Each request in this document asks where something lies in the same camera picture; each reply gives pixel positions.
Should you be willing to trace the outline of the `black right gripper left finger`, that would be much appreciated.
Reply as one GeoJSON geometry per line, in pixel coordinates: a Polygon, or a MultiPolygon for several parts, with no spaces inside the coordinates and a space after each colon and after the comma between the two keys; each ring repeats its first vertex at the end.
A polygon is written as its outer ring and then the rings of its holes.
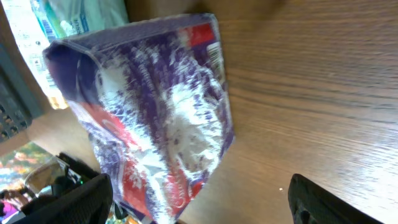
{"type": "Polygon", "coordinates": [[[60,196],[43,195],[22,208],[15,224],[105,224],[113,203],[109,175],[100,174],[60,196]]]}

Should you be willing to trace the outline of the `red purple tissue pack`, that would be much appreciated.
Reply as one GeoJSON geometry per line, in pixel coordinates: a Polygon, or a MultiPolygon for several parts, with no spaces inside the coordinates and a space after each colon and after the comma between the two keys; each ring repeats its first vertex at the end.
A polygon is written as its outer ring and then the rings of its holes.
{"type": "Polygon", "coordinates": [[[115,201],[142,221],[175,223],[234,141],[215,15],[73,35],[43,55],[115,201]]]}

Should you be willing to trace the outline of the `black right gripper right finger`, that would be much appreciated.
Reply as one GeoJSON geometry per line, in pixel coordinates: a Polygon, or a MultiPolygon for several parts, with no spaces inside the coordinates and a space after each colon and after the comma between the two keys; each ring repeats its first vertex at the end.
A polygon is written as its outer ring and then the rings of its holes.
{"type": "Polygon", "coordinates": [[[294,224],[381,224],[301,174],[290,180],[288,201],[294,224]]]}

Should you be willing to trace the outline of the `green toilet tissue pack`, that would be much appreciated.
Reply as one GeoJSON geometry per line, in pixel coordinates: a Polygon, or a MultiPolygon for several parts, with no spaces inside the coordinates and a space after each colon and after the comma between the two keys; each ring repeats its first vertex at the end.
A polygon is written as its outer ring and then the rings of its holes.
{"type": "Polygon", "coordinates": [[[124,0],[31,0],[30,5],[49,42],[129,22],[124,0]]]}

